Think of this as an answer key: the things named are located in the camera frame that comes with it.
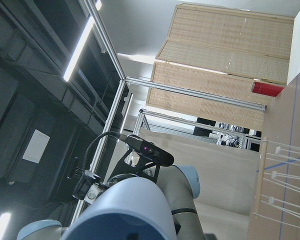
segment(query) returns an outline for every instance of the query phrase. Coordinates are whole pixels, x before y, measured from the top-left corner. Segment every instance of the aluminum frame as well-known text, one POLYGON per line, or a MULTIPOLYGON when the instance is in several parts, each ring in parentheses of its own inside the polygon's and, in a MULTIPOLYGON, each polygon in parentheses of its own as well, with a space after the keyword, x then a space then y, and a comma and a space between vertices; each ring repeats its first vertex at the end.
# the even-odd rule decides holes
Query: aluminum frame
POLYGON ((228 129, 223 129, 223 128, 216 127, 216 126, 210 126, 210 125, 198 123, 198 122, 191 121, 191 120, 185 120, 185 119, 174 117, 174 116, 168 116, 165 114, 148 111, 145 109, 140 110, 140 112, 138 114, 136 124, 135 124, 134 130, 133 130, 133 134, 138 135, 140 133, 140 129, 142 127, 143 120, 144 119, 147 120, 146 115, 165 119, 165 120, 174 121, 174 122, 181 123, 181 124, 191 125, 191 126, 202 128, 202 129, 212 130, 212 131, 216 131, 216 132, 222 132, 225 134, 230 134, 230 135, 239 137, 242 139, 242 147, 241 148, 243 148, 243 149, 247 149, 247 147, 250 146, 251 143, 260 144, 260 142, 261 142, 261 138, 257 137, 257 136, 252 137, 249 134, 235 132, 235 131, 231 131, 228 129))
MULTIPOLYGON (((163 85, 163 84, 159 84, 159 83, 156 83, 156 82, 141 80, 141 79, 137 79, 137 78, 126 77, 125 74, 124 74, 124 71, 123 71, 123 69, 120 65, 120 62, 118 60, 115 49, 114 49, 114 47, 111 43, 111 40, 108 36, 107 30, 106 30, 106 28, 105 28, 105 26, 102 22, 101 16, 99 15, 99 13, 96 9, 94 1, 93 0, 85 0, 84 3, 87 7, 87 10, 88 10, 89 14, 94 19, 97 31, 98 31, 98 33, 99 33, 99 35, 100 35, 100 37, 103 41, 103 44, 104 44, 104 46, 105 46, 105 48, 106 48, 113 64, 115 66, 115 69, 116 69, 116 71, 119 74, 119 77, 121 79, 120 83, 119 83, 119 87, 118 87, 117 92, 116 92, 116 95, 114 97, 111 109, 109 111, 109 115, 107 117, 107 120, 105 121, 105 126, 104 126, 104 129, 103 129, 103 133, 109 131, 110 128, 111 128, 111 125, 112 125, 112 122, 115 118, 116 111, 117 111, 119 103, 120 103, 120 98, 123 94, 126 83, 145 86, 145 87, 149 87, 149 88, 162 89, 162 90, 166 90, 166 91, 170 91, 170 92, 174 92, 174 93, 180 93, 180 94, 184 94, 184 95, 188 95, 188 96, 203 98, 203 99, 217 101, 217 102, 221 102, 221 103, 232 104, 232 105, 236 105, 236 106, 240 106, 240 107, 244 107, 244 108, 249 108, 249 109, 253 109, 253 110, 257 110, 257 111, 262 111, 262 112, 264 112, 266 110, 266 106, 261 105, 261 104, 245 102, 245 101, 241 101, 241 100, 236 100, 236 99, 231 99, 231 98, 227 98, 227 97, 212 95, 212 94, 208 94, 208 93, 193 91, 193 90, 189 90, 189 89, 163 85)), ((153 112, 150 113, 149 111, 146 111, 146 110, 141 112, 139 114, 140 117, 138 116, 135 128, 133 130, 134 134, 139 134, 140 128, 141 128, 142 123, 143 123, 144 120, 145 120, 144 121, 145 126, 150 129, 149 124, 147 124, 147 119, 145 117, 145 114, 158 115, 159 113, 153 113, 153 112)), ((161 116, 161 117, 162 118, 169 118, 169 120, 171 120, 171 118, 173 118, 173 117, 169 117, 169 116, 166 116, 166 115, 161 116)), ((187 120, 180 119, 180 118, 175 118, 174 120, 176 122, 179 122, 179 123, 187 122, 187 120)), ((220 128, 208 126, 208 125, 197 123, 197 122, 192 122, 192 123, 195 124, 194 126, 196 126, 196 127, 201 127, 201 128, 204 127, 205 129, 208 129, 208 130, 214 130, 214 131, 218 131, 218 132, 220 131, 220 128)), ((232 135, 237 135, 237 136, 242 137, 242 141, 244 142, 244 145, 246 146, 247 136, 245 136, 245 134, 238 133, 238 132, 236 132, 234 134, 233 131, 229 131, 229 132, 228 131, 229 130, 226 130, 226 129, 223 130, 224 133, 229 133, 229 134, 232 134, 232 135)), ((107 137, 102 138, 100 140, 97 148, 96 148, 93 160, 92 160, 91 165, 90 165, 90 171, 92 171, 93 173, 95 173, 95 171, 98 167, 98 164, 100 162, 101 153, 104 149, 106 140, 107 140, 107 137)), ((84 201, 79 200, 79 202, 76 206, 71 224, 79 217, 79 215, 81 214, 83 208, 84 208, 84 201)))

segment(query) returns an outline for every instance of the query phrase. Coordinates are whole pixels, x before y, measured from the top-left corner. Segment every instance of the metal rail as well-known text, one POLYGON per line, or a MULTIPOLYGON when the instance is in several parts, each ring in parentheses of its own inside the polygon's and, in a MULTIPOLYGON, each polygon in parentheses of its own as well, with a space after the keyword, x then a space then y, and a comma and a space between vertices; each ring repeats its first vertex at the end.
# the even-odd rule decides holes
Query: metal rail
POLYGON ((200 91, 194 91, 190 89, 185 89, 185 88, 180 88, 176 86, 169 86, 169 85, 164 85, 160 84, 157 82, 153 81, 147 81, 147 80, 142 80, 138 78, 133 78, 133 77, 127 77, 126 82, 130 84, 136 84, 144 87, 149 87, 149 88, 154 88, 154 89, 161 89, 173 93, 178 93, 178 94, 184 94, 192 97, 197 97, 201 99, 206 99, 206 100, 211 100, 219 103, 225 103, 225 104, 230 104, 230 105, 235 105, 243 108, 248 108, 248 109, 253 109, 257 111, 264 112, 266 110, 266 106, 257 104, 257 103, 252 103, 252 102, 247 102, 247 101, 241 101, 237 99, 232 99, 224 96, 217 96, 205 92, 200 92, 200 91))
MULTIPOLYGON (((114 100, 113 100, 113 103, 112 103, 112 106, 111 106, 108 118, 105 121, 103 133, 108 132, 110 130, 110 128, 111 128, 112 122, 115 119, 116 111, 118 109, 121 96, 122 96, 122 94, 124 92, 125 86, 126 86, 126 81, 125 80, 121 80, 120 83, 119 83, 119 87, 118 87, 118 89, 116 91, 116 94, 115 94, 115 97, 114 97, 114 100)), ((102 151, 104 149, 104 146, 106 144, 106 140, 107 140, 106 136, 103 137, 103 138, 101 138, 101 140, 99 141, 99 144, 98 144, 98 146, 96 148, 96 151, 94 153, 93 160, 91 162, 90 169, 89 169, 93 173, 96 172, 97 167, 99 165, 100 157, 101 157, 102 151)), ((74 215, 72 217, 71 224, 79 217, 79 215, 81 214, 82 210, 84 209, 84 205, 85 205, 85 201, 79 200, 79 202, 78 202, 78 204, 76 206, 76 209, 74 211, 74 215)))
POLYGON ((210 125, 206 125, 206 124, 203 124, 203 123, 198 123, 198 122, 191 121, 191 120, 185 120, 185 119, 174 117, 174 116, 168 116, 168 115, 165 115, 165 114, 161 114, 161 113, 157 113, 157 112, 153 112, 153 111, 148 111, 148 110, 145 110, 145 109, 142 109, 140 111, 139 115, 138 115, 137 122, 134 126, 133 134, 139 134, 140 128, 141 128, 141 125, 142 125, 142 119, 146 119, 146 115, 157 117, 157 118, 160 118, 160 119, 174 121, 174 122, 181 123, 181 124, 191 125, 191 126, 202 128, 202 129, 207 129, 207 130, 211 130, 211 131, 222 132, 224 134, 237 136, 239 138, 242 138, 242 142, 243 142, 242 145, 244 147, 246 147, 247 141, 248 142, 251 141, 251 142, 260 144, 260 140, 261 140, 261 138, 257 137, 257 136, 252 137, 249 134, 244 134, 244 133, 241 133, 241 132, 231 131, 231 130, 216 127, 216 126, 210 126, 210 125))
POLYGON ((145 128, 146 128, 147 130, 151 131, 150 125, 149 125, 149 123, 148 123, 148 120, 147 120, 146 116, 143 116, 143 123, 144 123, 144 125, 145 125, 145 128))

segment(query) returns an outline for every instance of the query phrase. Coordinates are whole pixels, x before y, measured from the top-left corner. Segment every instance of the light blue joint cover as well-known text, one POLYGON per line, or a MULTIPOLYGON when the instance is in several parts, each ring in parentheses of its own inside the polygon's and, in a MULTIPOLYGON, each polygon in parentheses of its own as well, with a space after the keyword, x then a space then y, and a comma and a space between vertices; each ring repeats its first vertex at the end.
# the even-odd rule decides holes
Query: light blue joint cover
POLYGON ((48 227, 62 227, 61 223, 56 220, 40 220, 40 221, 34 221, 32 223, 29 223, 27 226, 24 226, 18 233, 18 237, 16 240, 22 240, 25 237, 29 236, 30 234, 39 231, 44 228, 48 227))
POLYGON ((197 170, 191 165, 175 165, 185 175, 188 180, 191 190, 192 198, 196 199, 200 195, 200 182, 197 170))

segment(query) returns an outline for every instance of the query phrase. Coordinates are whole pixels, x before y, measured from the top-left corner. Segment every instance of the fluorescent light tube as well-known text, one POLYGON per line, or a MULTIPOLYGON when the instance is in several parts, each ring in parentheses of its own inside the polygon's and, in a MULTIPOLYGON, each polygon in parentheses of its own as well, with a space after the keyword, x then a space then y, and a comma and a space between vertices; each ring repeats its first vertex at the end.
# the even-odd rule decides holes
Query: fluorescent light tube
POLYGON ((75 47, 75 50, 74 50, 74 52, 73 52, 73 54, 72 54, 72 57, 71 57, 71 59, 70 59, 70 62, 69 62, 69 64, 68 64, 68 67, 66 68, 65 73, 64 73, 64 75, 63 75, 63 79, 64 79, 66 82, 69 81, 69 79, 70 79, 70 77, 71 77, 71 74, 72 74, 72 72, 73 72, 74 69, 75 69, 75 66, 76 66, 76 64, 77 64, 77 61, 78 61, 78 59, 79 59, 79 57, 80 57, 80 54, 81 54, 81 52, 82 52, 82 49, 83 49, 84 46, 85 46, 85 43, 86 43, 86 41, 87 41, 87 38, 88 38, 88 36, 89 36, 89 33, 90 33, 90 31, 91 31, 91 29, 92 29, 94 23, 95 23, 94 18, 93 18, 92 16, 90 16, 89 19, 88 19, 88 22, 86 23, 86 25, 85 25, 85 27, 84 27, 84 30, 83 30, 83 32, 82 32, 82 35, 81 35, 80 39, 79 39, 79 42, 78 42, 78 44, 77 44, 76 47, 75 47))
POLYGON ((124 125, 125 125, 125 122, 126 122, 126 119, 127 119, 127 116, 128 116, 128 112, 129 112, 129 108, 130 108, 133 96, 134 96, 134 94, 131 93, 130 98, 129 98, 129 102, 128 102, 128 106, 126 107, 124 117, 123 117, 123 121, 122 121, 122 125, 121 125, 121 128, 120 128, 120 133, 121 134, 122 134, 122 131, 124 130, 124 125))
POLYGON ((10 217, 11 217, 11 213, 8 213, 8 212, 6 212, 0 216, 0 240, 3 238, 3 236, 5 234, 10 217))

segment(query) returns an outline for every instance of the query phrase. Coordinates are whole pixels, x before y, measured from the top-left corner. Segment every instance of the ceiling light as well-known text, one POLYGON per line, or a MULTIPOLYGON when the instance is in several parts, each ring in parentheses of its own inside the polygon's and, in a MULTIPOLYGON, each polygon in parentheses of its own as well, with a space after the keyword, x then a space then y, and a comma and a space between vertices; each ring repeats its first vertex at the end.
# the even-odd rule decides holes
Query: ceiling light
POLYGON ((144 64, 151 64, 153 65, 155 62, 155 57, 154 56, 146 56, 146 55, 141 55, 141 54, 136 54, 136 55, 128 55, 128 54, 123 54, 123 53, 118 53, 117 54, 119 57, 122 57, 123 59, 139 62, 139 63, 144 63, 144 64))
POLYGON ((0 216, 0 240, 3 238, 3 236, 5 234, 10 217, 11 217, 11 213, 8 213, 8 212, 6 212, 0 216))
POLYGON ((125 113, 124 113, 122 125, 121 125, 121 128, 120 128, 120 133, 121 133, 121 134, 122 134, 122 132, 123 132, 123 130, 124 130, 124 125, 125 125, 125 122, 126 122, 126 119, 127 119, 127 116, 128 116, 128 112, 129 112, 129 108, 130 108, 130 105, 131 105, 133 96, 134 96, 134 94, 131 93, 130 98, 129 98, 128 105, 127 105, 126 110, 125 110, 125 113))
POLYGON ((86 43, 86 41, 88 39, 89 33, 91 32, 91 29, 92 29, 94 23, 95 23, 94 18, 92 16, 90 16, 89 19, 88 19, 88 21, 87 21, 87 23, 86 23, 86 25, 85 25, 85 27, 84 27, 84 30, 83 30, 82 34, 81 34, 79 42, 78 42, 78 44, 75 47, 73 55, 72 55, 72 57, 70 59, 70 62, 68 64, 68 67, 66 68, 65 73, 63 75, 63 79, 66 82, 69 81, 69 79, 71 77, 71 74, 72 74, 72 72, 75 69, 77 61, 78 61, 78 59, 80 57, 82 49, 85 46, 85 43, 86 43))
POLYGON ((101 6, 102 6, 101 0, 97 0, 95 3, 95 7, 98 11, 101 9, 101 6))

